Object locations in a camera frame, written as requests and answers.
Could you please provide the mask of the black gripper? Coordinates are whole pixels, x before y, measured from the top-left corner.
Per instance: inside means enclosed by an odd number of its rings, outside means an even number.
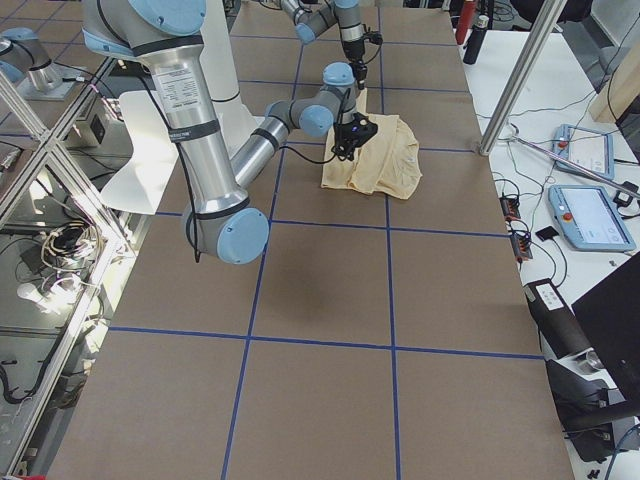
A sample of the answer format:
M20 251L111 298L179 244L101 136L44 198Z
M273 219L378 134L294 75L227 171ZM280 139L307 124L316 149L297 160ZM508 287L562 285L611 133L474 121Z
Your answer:
M335 123L333 126L334 145L332 152L339 161L353 161L362 146L360 131L361 120L355 117L348 123Z
M368 73L368 67L364 61L365 40L363 38L342 40L341 45L348 63L354 68L356 86L359 90L363 90L366 87Z

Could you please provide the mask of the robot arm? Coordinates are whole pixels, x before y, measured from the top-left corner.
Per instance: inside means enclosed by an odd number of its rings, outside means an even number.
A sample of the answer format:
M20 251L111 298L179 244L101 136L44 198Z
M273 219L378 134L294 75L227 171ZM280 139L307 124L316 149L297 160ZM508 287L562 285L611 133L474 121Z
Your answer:
M376 126L356 109L366 75L359 4L331 1L324 10L339 26L348 60L325 67L323 85L314 97L274 103L230 155L200 63L205 2L84 2L86 46L98 54L136 61L151 73L185 174L190 204L183 228L196 256L246 264L262 254L269 222L251 207L247 187L292 131L301 129L313 137L332 131L332 151L341 160L352 159L376 134Z
M338 26L344 55L352 69L356 86L365 88L368 73L364 60L365 42L378 43L376 31L362 21L360 2L357 0L326 1L312 10L306 1L259 1L267 9L283 11L295 26L299 40L310 44L335 25Z

